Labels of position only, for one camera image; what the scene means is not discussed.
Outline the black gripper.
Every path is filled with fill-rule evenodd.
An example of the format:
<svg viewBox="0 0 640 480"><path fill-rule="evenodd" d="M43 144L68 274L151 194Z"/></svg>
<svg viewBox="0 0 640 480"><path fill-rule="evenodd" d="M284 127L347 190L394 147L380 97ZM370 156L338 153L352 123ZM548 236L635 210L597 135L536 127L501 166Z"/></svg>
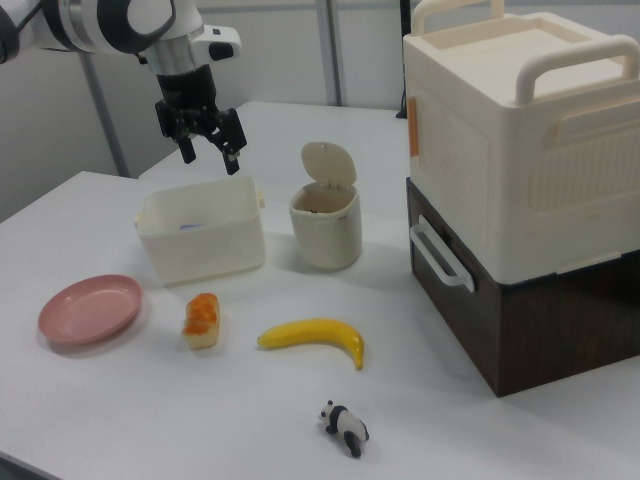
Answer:
<svg viewBox="0 0 640 480"><path fill-rule="evenodd" d="M191 164L197 158L193 145L196 134L209 138L222 153L227 174L236 174L238 157L247 140L237 111L218 110L211 69L199 67L179 75L158 75L157 80L162 99L155 108L161 132L174 138L184 163Z"/></svg>

